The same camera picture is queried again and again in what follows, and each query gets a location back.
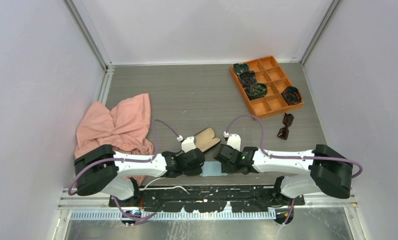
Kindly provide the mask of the light blue cleaning cloth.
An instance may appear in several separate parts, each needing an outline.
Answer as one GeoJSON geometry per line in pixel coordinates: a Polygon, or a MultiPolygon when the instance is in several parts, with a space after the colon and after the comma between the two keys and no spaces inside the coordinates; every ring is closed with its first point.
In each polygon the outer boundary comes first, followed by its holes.
{"type": "Polygon", "coordinates": [[[202,177],[222,177],[227,173],[222,172],[222,164],[218,161],[206,161],[202,166],[202,177]]]}

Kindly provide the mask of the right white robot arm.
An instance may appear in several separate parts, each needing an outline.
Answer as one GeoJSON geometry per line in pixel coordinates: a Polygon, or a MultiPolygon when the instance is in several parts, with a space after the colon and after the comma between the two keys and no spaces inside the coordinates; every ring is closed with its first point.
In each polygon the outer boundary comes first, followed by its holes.
{"type": "Polygon", "coordinates": [[[351,195],[353,164],[327,145],[305,151],[261,151],[248,146],[237,150],[220,145],[214,156],[227,174],[277,172],[272,199],[285,205],[300,195],[324,193],[337,199],[351,195]]]}

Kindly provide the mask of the black glasses case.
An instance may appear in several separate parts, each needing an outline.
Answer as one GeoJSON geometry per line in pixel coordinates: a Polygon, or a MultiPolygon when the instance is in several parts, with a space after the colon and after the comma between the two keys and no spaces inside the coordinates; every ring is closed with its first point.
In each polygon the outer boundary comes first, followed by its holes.
{"type": "Polygon", "coordinates": [[[215,148],[221,139],[216,137],[212,127],[208,127],[194,135],[196,147],[204,154],[215,148]]]}

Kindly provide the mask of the brown tortoise sunglasses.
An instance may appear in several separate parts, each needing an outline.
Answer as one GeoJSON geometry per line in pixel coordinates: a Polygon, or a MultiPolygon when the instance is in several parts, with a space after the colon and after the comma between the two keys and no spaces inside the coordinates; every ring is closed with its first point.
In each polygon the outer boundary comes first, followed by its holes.
{"type": "Polygon", "coordinates": [[[283,127],[279,129],[279,132],[277,133],[277,137],[282,139],[282,140],[287,140],[289,136],[289,128],[291,127],[292,123],[294,121],[294,116],[290,113],[284,113],[283,117],[283,127]]]}

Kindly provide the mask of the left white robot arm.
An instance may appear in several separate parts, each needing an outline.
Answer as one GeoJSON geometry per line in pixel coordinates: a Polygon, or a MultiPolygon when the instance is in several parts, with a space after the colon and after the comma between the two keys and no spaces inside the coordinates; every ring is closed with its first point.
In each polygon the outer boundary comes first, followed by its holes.
{"type": "Polygon", "coordinates": [[[104,193],[122,200],[128,207],[134,207],[140,201],[138,184],[125,179],[126,176],[197,176],[202,172],[204,162],[205,156],[198,148],[187,152],[131,155],[116,152],[111,145],[105,144],[75,159],[76,176],[68,187],[68,194],[90,196],[104,193]]]}

